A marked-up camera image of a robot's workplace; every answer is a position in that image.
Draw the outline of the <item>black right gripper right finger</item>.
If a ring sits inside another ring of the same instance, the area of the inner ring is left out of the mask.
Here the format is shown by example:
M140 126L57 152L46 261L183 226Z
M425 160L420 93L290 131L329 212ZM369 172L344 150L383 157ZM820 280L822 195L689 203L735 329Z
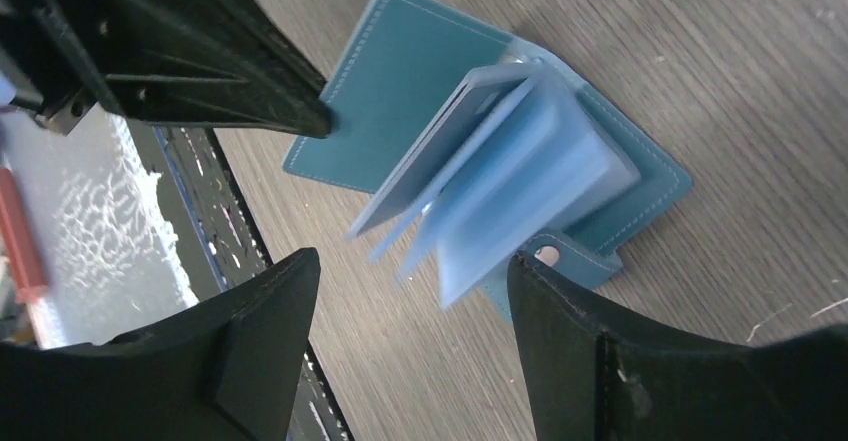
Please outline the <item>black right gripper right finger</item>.
M524 253L507 288L540 440L843 440L847 328L763 346L662 324Z

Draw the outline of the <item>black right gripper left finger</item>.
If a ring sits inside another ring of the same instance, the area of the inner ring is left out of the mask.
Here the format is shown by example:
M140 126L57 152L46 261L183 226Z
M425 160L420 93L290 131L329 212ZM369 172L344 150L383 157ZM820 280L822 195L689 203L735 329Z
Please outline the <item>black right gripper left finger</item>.
M111 341L1 348L5 440L282 440L321 267L302 248Z

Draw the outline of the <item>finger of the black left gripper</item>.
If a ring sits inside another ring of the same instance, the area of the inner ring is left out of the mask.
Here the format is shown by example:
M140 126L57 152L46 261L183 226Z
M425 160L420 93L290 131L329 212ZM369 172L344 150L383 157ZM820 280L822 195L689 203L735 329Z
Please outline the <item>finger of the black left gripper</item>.
M256 0L1 0L2 103L67 134L94 107L168 128L328 136L324 80Z

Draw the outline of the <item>blue leather card holder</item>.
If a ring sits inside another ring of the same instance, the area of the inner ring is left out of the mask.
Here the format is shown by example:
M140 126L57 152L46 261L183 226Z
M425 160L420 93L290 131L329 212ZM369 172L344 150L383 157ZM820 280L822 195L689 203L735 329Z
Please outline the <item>blue leather card holder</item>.
M388 224L372 260L414 227L397 274L434 255L443 307L478 288L509 316L510 258L544 247L598 287L692 184L557 55L437 0L370 0L320 98L332 133L283 169L369 195L347 235Z

